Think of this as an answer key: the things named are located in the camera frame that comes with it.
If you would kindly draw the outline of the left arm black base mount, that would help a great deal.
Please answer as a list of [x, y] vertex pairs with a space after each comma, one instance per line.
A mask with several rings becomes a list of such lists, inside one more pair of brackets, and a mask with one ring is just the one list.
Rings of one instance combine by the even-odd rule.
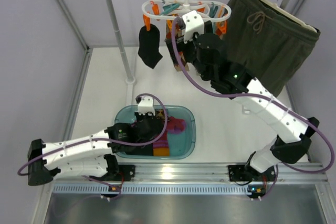
[[117, 181], [117, 182], [130, 182], [135, 176], [135, 165], [119, 165], [118, 172], [107, 172], [101, 177], [89, 176], [89, 178], [96, 179], [98, 181]]

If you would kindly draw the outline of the white clip sock hanger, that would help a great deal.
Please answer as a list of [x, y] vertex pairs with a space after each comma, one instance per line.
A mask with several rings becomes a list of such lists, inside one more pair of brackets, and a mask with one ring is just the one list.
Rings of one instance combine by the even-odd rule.
[[173, 20], [193, 12], [200, 15], [204, 21], [221, 23], [228, 20], [232, 14], [232, 9], [224, 3], [199, 0], [149, 0], [142, 4], [141, 9], [146, 22], [151, 19]]

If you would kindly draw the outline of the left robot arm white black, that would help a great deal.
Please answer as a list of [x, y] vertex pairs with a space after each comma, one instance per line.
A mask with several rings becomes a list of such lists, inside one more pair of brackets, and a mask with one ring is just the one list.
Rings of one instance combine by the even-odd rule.
[[115, 176], [116, 153], [131, 152], [157, 142], [164, 134], [166, 114], [135, 113], [134, 123], [116, 123], [98, 133], [58, 143], [33, 140], [27, 153], [28, 185], [39, 186], [64, 177]]

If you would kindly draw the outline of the maroon orange striped sock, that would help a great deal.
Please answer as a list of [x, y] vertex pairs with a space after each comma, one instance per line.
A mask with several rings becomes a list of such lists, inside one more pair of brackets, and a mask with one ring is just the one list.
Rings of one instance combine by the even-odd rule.
[[165, 132], [156, 142], [153, 143], [153, 155], [170, 156], [167, 132]]

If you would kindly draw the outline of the brown yellow argyle sock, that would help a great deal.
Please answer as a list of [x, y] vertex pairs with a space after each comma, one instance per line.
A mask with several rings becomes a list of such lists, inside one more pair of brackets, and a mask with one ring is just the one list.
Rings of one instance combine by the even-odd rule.
[[155, 118], [161, 122], [165, 122], [167, 119], [167, 113], [163, 109], [155, 109]]

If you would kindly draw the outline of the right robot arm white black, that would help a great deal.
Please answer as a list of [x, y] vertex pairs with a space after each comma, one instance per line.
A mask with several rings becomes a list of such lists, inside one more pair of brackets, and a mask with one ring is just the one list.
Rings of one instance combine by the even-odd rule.
[[307, 154], [311, 137], [318, 131], [316, 118], [306, 119], [292, 112], [243, 65], [229, 61], [225, 43], [217, 35], [185, 34], [183, 43], [186, 62], [195, 67], [202, 80], [210, 82], [214, 91], [201, 87], [186, 73], [196, 88], [241, 104], [276, 132], [270, 144], [249, 156], [244, 167], [249, 178], [260, 176], [279, 163], [295, 164]]

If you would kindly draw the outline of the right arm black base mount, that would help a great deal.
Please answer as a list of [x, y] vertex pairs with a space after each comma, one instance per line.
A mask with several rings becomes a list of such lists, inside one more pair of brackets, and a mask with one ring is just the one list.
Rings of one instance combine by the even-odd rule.
[[258, 172], [246, 165], [228, 165], [229, 180], [231, 182], [273, 182], [276, 171], [274, 167], [265, 172]]

